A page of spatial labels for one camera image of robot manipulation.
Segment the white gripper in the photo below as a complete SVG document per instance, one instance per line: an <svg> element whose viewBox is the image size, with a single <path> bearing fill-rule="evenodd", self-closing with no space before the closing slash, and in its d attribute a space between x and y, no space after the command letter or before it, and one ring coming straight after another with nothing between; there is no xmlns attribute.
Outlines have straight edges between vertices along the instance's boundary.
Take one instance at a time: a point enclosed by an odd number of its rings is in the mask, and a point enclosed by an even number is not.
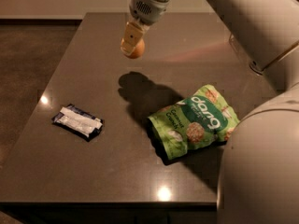
<svg viewBox="0 0 299 224"><path fill-rule="evenodd" d="M169 3L170 0L131 0L129 5L131 15L142 23L127 22L121 40L121 51L124 55L131 54L138 42L144 40L144 35L149 30L148 25L156 23L163 16Z"/></svg>

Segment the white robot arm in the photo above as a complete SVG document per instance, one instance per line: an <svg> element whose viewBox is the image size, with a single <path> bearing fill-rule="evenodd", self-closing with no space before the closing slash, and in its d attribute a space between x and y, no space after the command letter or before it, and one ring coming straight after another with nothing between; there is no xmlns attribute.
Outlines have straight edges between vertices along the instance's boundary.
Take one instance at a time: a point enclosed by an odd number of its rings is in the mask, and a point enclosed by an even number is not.
<svg viewBox="0 0 299 224"><path fill-rule="evenodd" d="M224 149L217 224L299 224L299 3L207 2L278 92L241 120Z"/></svg>

